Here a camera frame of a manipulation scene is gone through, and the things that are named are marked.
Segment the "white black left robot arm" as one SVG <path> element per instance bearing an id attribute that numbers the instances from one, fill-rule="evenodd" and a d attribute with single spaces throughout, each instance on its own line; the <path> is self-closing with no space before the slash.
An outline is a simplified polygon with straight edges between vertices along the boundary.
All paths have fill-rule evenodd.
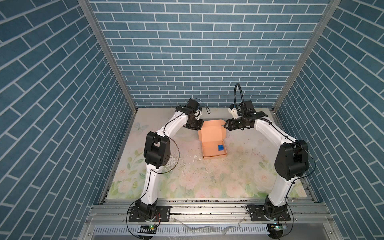
<path id="1" fill-rule="evenodd" d="M 171 157 L 171 143 L 173 136 L 182 128 L 198 131 L 202 128 L 204 120 L 201 119 L 202 107 L 193 99 L 189 99 L 186 105 L 176 107 L 171 119 L 158 131 L 148 132 L 146 136 L 144 157 L 146 163 L 146 178 L 142 197 L 135 203 L 138 210 L 149 218 L 156 212 L 158 201 L 160 175 Z"/>

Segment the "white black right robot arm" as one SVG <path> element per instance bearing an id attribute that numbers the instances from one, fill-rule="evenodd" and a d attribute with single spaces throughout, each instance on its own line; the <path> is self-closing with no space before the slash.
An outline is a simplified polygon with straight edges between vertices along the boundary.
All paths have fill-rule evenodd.
<path id="1" fill-rule="evenodd" d="M 264 112 L 257 112 L 251 101 L 232 104 L 228 108 L 233 118 L 225 123 L 229 131 L 255 129 L 262 133 L 277 148 L 274 163 L 278 174 L 271 193 L 266 197 L 264 212 L 285 211 L 288 207 L 287 197 L 295 181 L 302 178 L 309 168 L 308 144 L 289 136 L 269 120 Z"/>

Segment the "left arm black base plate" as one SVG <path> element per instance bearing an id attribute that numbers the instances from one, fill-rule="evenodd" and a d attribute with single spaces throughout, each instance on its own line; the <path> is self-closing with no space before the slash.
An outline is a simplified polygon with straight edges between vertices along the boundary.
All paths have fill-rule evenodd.
<path id="1" fill-rule="evenodd" d="M 153 222 L 157 218 L 157 222 L 166 223 L 170 220 L 170 206 L 152 206 L 140 207 L 133 206 L 128 213 L 128 221 L 130 223 Z"/>

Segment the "pink cardboard paper box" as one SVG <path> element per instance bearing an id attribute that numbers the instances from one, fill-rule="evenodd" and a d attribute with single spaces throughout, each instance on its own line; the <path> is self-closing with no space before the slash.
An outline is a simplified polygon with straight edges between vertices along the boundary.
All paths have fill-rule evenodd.
<path id="1" fill-rule="evenodd" d="M 224 120 L 204 121 L 203 127 L 198 131 L 199 140 L 202 143 L 203 159 L 223 158 L 228 155 L 224 139 L 226 129 Z M 218 145 L 223 145 L 224 150 L 219 151 Z"/>

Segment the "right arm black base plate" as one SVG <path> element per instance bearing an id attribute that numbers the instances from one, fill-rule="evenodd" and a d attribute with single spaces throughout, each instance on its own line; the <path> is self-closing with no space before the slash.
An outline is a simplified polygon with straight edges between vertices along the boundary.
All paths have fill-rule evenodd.
<path id="1" fill-rule="evenodd" d="M 288 206 L 275 207 L 273 205 L 246 205 L 245 210 L 249 214 L 252 222 L 269 221 L 274 222 L 277 220 L 290 221 L 291 215 Z"/>

